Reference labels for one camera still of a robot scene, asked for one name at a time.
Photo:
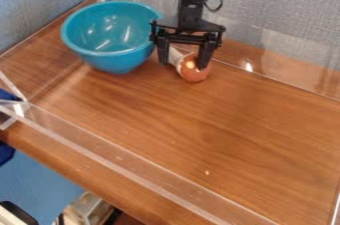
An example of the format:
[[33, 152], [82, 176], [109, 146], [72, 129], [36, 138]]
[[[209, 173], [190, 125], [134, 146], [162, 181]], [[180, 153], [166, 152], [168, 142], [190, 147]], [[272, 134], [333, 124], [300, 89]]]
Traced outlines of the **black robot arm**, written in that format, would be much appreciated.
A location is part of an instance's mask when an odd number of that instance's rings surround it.
[[194, 65], [200, 70], [208, 66], [212, 53], [221, 46], [225, 27], [201, 18], [202, 8], [216, 12], [221, 6], [222, 4], [218, 4], [216, 8], [209, 8], [206, 0], [177, 0], [176, 15], [152, 20], [150, 41], [157, 46], [158, 60], [162, 65], [170, 59], [170, 43], [176, 43], [197, 45]]

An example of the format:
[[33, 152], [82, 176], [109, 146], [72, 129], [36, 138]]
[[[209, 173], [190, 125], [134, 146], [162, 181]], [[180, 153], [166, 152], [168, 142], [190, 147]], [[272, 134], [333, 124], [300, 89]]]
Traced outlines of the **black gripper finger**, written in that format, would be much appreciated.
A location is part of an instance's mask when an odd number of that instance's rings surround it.
[[216, 49], [216, 42], [214, 41], [205, 41], [198, 46], [197, 58], [196, 58], [196, 67], [201, 71], [206, 68], [209, 63], [213, 51]]
[[169, 62], [169, 46], [170, 42], [166, 37], [157, 38], [157, 50], [158, 50], [158, 60], [162, 65]]

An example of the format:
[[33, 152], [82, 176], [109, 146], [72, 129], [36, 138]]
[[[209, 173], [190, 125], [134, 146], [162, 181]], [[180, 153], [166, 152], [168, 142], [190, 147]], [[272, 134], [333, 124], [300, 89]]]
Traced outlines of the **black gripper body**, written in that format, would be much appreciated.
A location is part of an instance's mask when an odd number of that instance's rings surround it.
[[160, 39], [177, 44], [212, 44], [221, 43], [221, 35], [225, 27], [200, 19], [197, 25], [182, 28], [177, 24], [177, 17], [153, 19], [150, 22], [152, 30], [149, 39], [157, 43]]

